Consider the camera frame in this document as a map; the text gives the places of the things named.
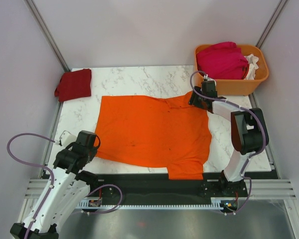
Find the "orange t shirt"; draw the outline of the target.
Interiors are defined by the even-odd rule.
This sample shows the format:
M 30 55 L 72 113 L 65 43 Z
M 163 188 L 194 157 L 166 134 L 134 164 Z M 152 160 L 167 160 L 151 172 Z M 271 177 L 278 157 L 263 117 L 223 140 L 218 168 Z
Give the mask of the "orange t shirt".
M 212 135 L 207 111 L 191 106 L 190 97 L 103 96 L 95 130 L 97 156 L 164 167 L 171 180 L 201 180 Z

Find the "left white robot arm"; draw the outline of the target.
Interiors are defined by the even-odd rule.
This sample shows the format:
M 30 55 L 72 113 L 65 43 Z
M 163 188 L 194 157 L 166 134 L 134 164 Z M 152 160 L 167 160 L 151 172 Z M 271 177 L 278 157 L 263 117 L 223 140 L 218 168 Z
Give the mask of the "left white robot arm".
M 97 176 L 84 171 L 96 156 L 100 138 L 82 130 L 77 136 L 68 134 L 57 142 L 62 149 L 53 167 L 47 168 L 49 180 L 28 216 L 10 229 L 15 239 L 56 239 L 64 222 L 82 199 L 99 192 Z

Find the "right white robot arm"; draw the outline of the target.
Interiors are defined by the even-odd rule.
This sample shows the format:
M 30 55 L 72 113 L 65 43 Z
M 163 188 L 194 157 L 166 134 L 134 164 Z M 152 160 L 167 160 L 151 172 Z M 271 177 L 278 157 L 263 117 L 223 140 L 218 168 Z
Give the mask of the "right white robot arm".
M 225 97 L 219 97 L 214 81 L 203 81 L 201 87 L 191 87 L 189 105 L 207 110 L 230 122 L 234 151 L 218 179 L 218 190 L 223 196 L 234 196 L 245 186 L 244 176 L 250 160 L 263 152 L 269 143 L 263 112 L 260 108 L 247 109 Z

